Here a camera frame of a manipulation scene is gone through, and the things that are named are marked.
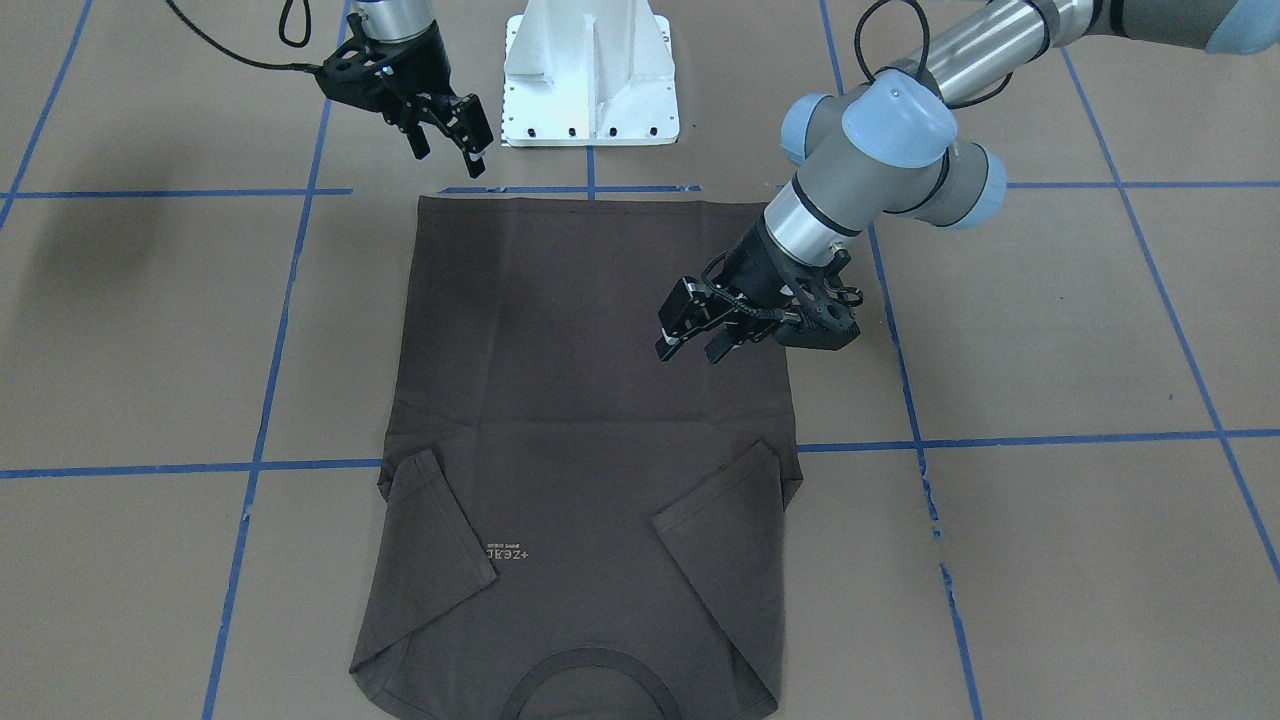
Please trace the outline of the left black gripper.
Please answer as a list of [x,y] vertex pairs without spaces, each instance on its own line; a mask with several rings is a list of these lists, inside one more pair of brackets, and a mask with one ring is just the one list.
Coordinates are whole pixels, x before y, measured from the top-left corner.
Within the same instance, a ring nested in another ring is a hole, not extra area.
[[840,277],[850,260],[844,245],[836,243],[824,265],[800,263],[760,219],[704,268],[701,281],[681,275],[675,282],[657,314],[655,354],[667,363],[692,337],[717,327],[704,347],[710,364],[768,337],[786,347],[841,350],[861,333],[854,310],[863,304],[863,292]]

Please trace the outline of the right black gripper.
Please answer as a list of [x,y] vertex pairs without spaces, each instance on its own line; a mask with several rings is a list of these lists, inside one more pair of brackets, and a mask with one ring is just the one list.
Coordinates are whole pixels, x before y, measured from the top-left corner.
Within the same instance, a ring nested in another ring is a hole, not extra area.
[[398,42],[374,38],[357,24],[316,72],[326,97],[365,111],[380,113],[406,137],[415,160],[430,154],[422,122],[440,127],[463,154],[468,177],[480,177],[484,154],[494,136],[475,94],[457,97],[451,64],[438,24]]

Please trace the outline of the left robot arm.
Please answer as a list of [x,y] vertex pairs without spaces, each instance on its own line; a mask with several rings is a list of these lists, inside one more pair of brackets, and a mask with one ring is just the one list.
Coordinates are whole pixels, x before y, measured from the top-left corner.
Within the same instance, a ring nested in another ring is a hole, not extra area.
[[957,135],[957,109],[992,99],[1016,68],[1091,35],[1251,55],[1277,42],[1275,1],[988,1],[938,36],[835,96],[787,111],[780,143],[796,165],[745,236],[658,318],[660,360],[708,333],[710,363],[773,337],[838,350],[859,336],[860,290],[841,279],[850,242],[882,214],[940,228],[988,220],[1007,191],[998,156]]

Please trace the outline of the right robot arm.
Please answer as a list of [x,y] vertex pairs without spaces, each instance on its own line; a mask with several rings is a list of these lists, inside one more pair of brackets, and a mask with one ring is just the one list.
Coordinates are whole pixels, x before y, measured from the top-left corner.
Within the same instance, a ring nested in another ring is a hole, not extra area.
[[415,158],[430,146],[422,126],[438,128],[463,155],[471,178],[485,170],[493,141],[481,99],[458,95],[430,1],[357,1],[351,36],[316,70],[328,99],[371,111],[394,126]]

